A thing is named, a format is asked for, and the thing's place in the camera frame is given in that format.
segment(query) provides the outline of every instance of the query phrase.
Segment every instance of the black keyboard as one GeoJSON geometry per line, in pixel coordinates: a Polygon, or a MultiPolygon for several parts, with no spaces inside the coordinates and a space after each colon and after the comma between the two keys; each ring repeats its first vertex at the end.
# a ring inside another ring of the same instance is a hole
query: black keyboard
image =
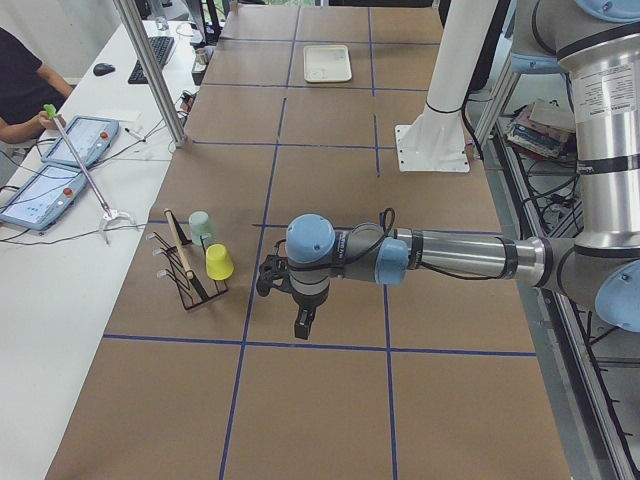
{"type": "MultiPolygon", "coordinates": [[[[163,68],[169,61],[169,54],[171,53],[171,47],[173,47],[174,43],[173,37],[149,37],[149,43],[151,44],[153,54],[158,60],[158,64],[160,64],[160,68],[163,68]]],[[[147,77],[144,76],[144,72],[142,71],[140,60],[138,60],[136,62],[136,66],[133,67],[133,72],[129,75],[127,83],[149,83],[147,81],[147,77]]]]}

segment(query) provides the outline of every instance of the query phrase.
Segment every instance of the wooden stick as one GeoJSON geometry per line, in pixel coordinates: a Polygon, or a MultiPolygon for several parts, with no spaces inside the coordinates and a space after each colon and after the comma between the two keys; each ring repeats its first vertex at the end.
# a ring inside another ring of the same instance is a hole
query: wooden stick
{"type": "Polygon", "coordinates": [[[176,224],[173,223],[173,215],[171,214],[171,210],[165,208],[164,214],[167,217],[169,229],[171,230],[171,236],[173,237],[173,243],[176,244],[176,250],[178,251],[178,257],[180,258],[180,263],[182,263],[182,268],[184,268],[187,278],[189,280],[192,280],[194,277],[193,269],[189,264],[189,260],[187,260],[187,256],[184,254],[184,249],[182,248],[180,237],[178,237],[178,230],[176,230],[176,224]]]}

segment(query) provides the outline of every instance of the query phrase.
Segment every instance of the person's hand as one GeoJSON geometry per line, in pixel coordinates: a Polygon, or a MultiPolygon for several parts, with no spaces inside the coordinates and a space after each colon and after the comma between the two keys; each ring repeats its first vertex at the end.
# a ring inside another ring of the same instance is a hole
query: person's hand
{"type": "MultiPolygon", "coordinates": [[[[67,125],[67,122],[64,121],[64,118],[60,117],[58,120],[60,120],[60,123],[62,124],[63,127],[67,125]]],[[[47,115],[47,112],[45,112],[44,110],[38,113],[38,122],[40,122],[40,125],[42,126],[42,128],[46,128],[47,130],[58,129],[56,127],[56,124],[53,122],[53,120],[49,118],[49,115],[47,115]]]]}

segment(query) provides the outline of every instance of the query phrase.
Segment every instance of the white desk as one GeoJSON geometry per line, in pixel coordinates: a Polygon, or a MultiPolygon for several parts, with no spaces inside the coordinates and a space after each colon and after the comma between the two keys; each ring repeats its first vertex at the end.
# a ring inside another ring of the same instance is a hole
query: white desk
{"type": "MultiPolygon", "coordinates": [[[[180,25],[171,22],[171,31],[180,25]]],[[[155,27],[146,25],[150,35],[155,27]]],[[[194,54],[186,37],[175,36],[176,48],[163,69],[172,98],[196,87],[191,79],[194,54]]],[[[129,123],[147,133],[160,120],[147,85],[128,85],[135,53],[121,25],[95,63],[116,66],[95,77],[92,68],[61,109],[73,115],[133,118],[129,123]]],[[[135,140],[122,131],[111,147],[115,153],[135,140]]],[[[112,208],[147,220],[173,150],[167,129],[92,172],[112,208]]],[[[40,166],[33,151],[23,165],[40,166]]],[[[21,185],[32,174],[19,169],[9,184],[21,185]]],[[[8,195],[3,194],[0,201],[8,195]]],[[[102,210],[87,188],[60,222],[43,236],[28,233],[18,241],[53,241],[97,229],[102,210]]],[[[0,226],[0,238],[22,229],[0,226]]],[[[109,232],[111,246],[99,235],[48,246],[0,243],[0,478],[43,478],[58,448],[105,324],[116,301],[142,230],[109,232]]]]}

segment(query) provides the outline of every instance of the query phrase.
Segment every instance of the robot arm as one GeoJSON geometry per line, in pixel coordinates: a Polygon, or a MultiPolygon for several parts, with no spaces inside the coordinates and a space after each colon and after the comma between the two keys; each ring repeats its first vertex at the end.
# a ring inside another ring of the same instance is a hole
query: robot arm
{"type": "MultiPolygon", "coordinates": [[[[335,232],[324,218],[303,215],[287,229],[287,256],[276,249],[261,265],[258,293],[290,293],[299,306],[296,337],[306,339],[331,277],[393,285],[406,270],[426,268],[464,279],[518,279],[640,332],[639,3],[518,2],[513,63],[542,72],[537,67],[557,57],[572,79],[584,210],[575,240],[394,229],[393,221],[386,225],[391,212],[382,226],[335,232]]],[[[441,51],[449,51],[449,37],[441,51]]]]}

